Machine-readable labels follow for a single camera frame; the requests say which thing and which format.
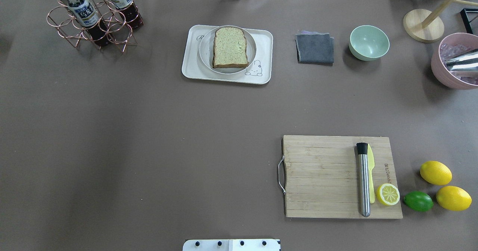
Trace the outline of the plain bread slice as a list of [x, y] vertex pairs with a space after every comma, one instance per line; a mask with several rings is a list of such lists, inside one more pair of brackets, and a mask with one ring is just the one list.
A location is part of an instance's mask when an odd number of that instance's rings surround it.
[[246, 37], [241, 28], [222, 27], [215, 31], [213, 68], [246, 68]]

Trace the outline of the white round plate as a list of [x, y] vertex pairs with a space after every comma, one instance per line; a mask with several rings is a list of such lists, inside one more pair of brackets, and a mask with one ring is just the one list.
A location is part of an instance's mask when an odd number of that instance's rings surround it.
[[213, 44], [214, 44], [214, 36], [215, 36], [215, 31], [219, 28], [222, 27], [236, 27], [236, 26], [220, 26], [217, 28], [214, 28], [213, 30], [210, 30], [202, 39], [199, 45], [199, 56], [200, 59], [202, 60], [203, 64], [210, 69], [212, 72], [216, 72], [219, 74], [237, 74], [239, 72], [244, 72], [246, 69], [251, 66], [252, 61], [256, 57], [256, 52], [257, 52], [257, 46], [254, 38], [252, 35], [242, 29], [245, 33], [246, 37], [246, 54], [248, 56], [248, 62], [249, 65], [246, 68], [213, 68]]

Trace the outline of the cream serving tray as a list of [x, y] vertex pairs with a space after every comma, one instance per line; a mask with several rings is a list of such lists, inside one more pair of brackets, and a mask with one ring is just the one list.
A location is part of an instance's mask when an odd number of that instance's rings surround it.
[[246, 71], [237, 74], [219, 74], [208, 69], [199, 56], [199, 45], [203, 37], [219, 26], [196, 25], [190, 28], [181, 72], [191, 79], [231, 81], [243, 84], [266, 84], [272, 73], [273, 35], [266, 30], [245, 29], [254, 38], [256, 57]]

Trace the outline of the grey folded cloth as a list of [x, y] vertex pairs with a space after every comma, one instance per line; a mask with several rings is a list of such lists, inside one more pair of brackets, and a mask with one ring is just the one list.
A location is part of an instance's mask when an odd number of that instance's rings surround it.
[[299, 63], [333, 64], [334, 38], [329, 33], [302, 31], [295, 41]]

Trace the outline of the bamboo cutting board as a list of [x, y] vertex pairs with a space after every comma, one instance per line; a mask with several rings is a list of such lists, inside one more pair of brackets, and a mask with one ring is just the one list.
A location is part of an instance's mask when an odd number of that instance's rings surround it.
[[398, 185], [388, 137], [284, 135], [285, 215], [288, 218], [361, 219], [356, 144], [374, 154], [374, 189]]

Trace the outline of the yellow plastic knife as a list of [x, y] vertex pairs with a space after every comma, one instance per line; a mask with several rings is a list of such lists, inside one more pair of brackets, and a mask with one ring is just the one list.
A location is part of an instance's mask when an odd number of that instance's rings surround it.
[[368, 183], [369, 183], [369, 203], [375, 203], [375, 190], [373, 184], [372, 170], [375, 168], [375, 157], [372, 151], [372, 146], [368, 144], [367, 149], [367, 161], [368, 161]]

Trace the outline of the mint green bowl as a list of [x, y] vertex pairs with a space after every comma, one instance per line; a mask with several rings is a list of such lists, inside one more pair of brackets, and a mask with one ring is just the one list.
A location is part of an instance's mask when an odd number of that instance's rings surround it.
[[350, 34], [349, 49], [352, 55], [359, 60], [377, 60], [384, 56], [389, 48], [388, 36], [375, 26], [358, 26]]

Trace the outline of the half lemon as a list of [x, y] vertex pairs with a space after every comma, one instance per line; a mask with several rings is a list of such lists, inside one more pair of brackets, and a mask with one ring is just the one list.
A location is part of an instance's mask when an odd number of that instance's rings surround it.
[[383, 205], [392, 206], [400, 201], [400, 192], [395, 185], [384, 183], [376, 189], [376, 198]]

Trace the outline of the tea bottle middle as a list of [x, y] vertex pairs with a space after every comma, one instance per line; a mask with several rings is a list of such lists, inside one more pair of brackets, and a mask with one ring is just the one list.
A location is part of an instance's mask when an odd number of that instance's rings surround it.
[[144, 25], [142, 16], [133, 0], [111, 0], [111, 2], [132, 29], [138, 29]]

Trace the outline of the tea bottle front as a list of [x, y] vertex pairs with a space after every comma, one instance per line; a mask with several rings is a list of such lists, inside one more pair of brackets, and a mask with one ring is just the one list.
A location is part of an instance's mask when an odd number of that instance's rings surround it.
[[67, 8], [74, 14], [80, 25], [86, 28], [96, 45], [109, 44], [106, 24], [89, 0], [68, 0]]

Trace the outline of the green lime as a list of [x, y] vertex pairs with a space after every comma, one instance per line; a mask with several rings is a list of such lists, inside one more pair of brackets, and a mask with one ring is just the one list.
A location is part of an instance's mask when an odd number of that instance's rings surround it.
[[412, 210], [419, 212], [427, 212], [434, 206], [430, 195], [421, 191], [409, 192], [404, 196], [403, 201]]

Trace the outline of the wooden stand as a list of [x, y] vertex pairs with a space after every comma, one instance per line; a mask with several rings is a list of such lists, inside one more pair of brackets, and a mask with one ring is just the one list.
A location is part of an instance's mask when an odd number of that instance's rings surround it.
[[403, 26], [405, 31], [413, 39], [423, 43], [439, 41], [444, 34], [444, 23], [439, 18], [439, 15], [452, 2], [475, 7], [478, 6], [477, 2], [464, 0], [443, 0], [441, 4], [433, 11], [426, 9], [415, 9], [409, 11], [403, 18]]

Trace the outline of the pink bowl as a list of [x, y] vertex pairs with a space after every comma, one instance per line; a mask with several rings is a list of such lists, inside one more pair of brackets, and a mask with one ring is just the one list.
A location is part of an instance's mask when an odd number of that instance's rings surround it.
[[440, 83], [452, 89], [477, 89], [477, 70], [450, 71], [446, 65], [446, 61], [452, 57], [476, 49], [476, 35], [462, 32], [447, 35], [432, 56], [431, 68], [434, 76]]

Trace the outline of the steel scoop in bowl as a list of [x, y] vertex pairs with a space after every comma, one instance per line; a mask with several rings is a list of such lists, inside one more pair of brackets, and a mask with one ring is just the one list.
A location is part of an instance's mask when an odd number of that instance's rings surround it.
[[477, 77], [478, 49], [463, 53], [445, 62], [448, 71], [455, 76]]

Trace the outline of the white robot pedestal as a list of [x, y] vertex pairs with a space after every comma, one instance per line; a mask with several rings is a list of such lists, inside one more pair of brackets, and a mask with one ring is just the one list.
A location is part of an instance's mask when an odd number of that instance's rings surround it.
[[279, 239], [190, 239], [183, 251], [280, 251]]

